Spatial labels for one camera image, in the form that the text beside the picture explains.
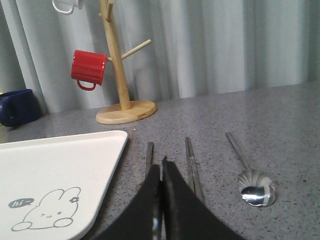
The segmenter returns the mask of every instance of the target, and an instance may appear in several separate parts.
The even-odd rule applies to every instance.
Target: metal chopstick
[[[203,202],[203,196],[201,193],[199,173],[197,171],[196,160],[194,151],[191,146],[189,137],[185,138],[186,159],[187,159],[187,171],[188,171],[188,184],[194,194]]]
[[[149,170],[151,168],[152,162],[153,162],[153,156],[154,156],[154,143],[152,141],[148,142],[147,148],[146,148],[146,160],[145,160],[145,173],[144,178],[149,173]]]
[[[144,179],[146,179],[149,170],[152,166],[153,162],[153,157],[154,157],[154,143],[152,141],[148,142],[148,145],[146,147],[146,158],[145,158],[145,172],[144,172]],[[135,186],[135,191],[138,192],[139,189],[141,188],[142,184],[144,184],[144,181],[138,183]]]

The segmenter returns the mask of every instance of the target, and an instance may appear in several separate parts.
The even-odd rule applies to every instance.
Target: round wooden base
[[[96,114],[96,120],[101,124],[126,124],[147,118],[157,111],[157,106],[152,101],[130,101],[132,108],[121,110],[120,103],[100,110]]]

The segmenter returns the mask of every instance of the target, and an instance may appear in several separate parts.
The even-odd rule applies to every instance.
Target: wooden mug tree
[[[101,11],[99,15],[102,17],[106,41],[110,53],[108,61],[111,61],[113,64],[120,103],[100,110],[96,115],[96,120],[101,124],[113,125],[130,123],[149,117],[157,111],[157,106],[154,102],[148,100],[130,101],[122,60],[150,44],[151,40],[147,40],[127,53],[121,55],[116,25],[112,13],[114,0],[99,0],[99,3]]]

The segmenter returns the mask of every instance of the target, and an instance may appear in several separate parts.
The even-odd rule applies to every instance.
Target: wooden peg
[[[108,6],[107,6],[106,18],[105,18],[107,22],[111,22],[111,14],[112,14],[113,7],[114,7],[114,0],[108,0]]]
[[[138,52],[140,49],[144,48],[145,46],[149,45],[151,43],[151,40],[144,41],[143,43],[139,44],[135,48],[132,48],[130,51],[127,51],[125,54],[121,56],[121,59],[125,59],[129,57],[130,55]]]

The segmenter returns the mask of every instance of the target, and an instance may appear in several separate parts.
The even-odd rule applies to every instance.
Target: rabbit drawing
[[[11,230],[48,229],[67,227],[73,223],[73,216],[78,209],[79,187],[67,190],[56,189],[47,193],[22,222],[14,225]]]

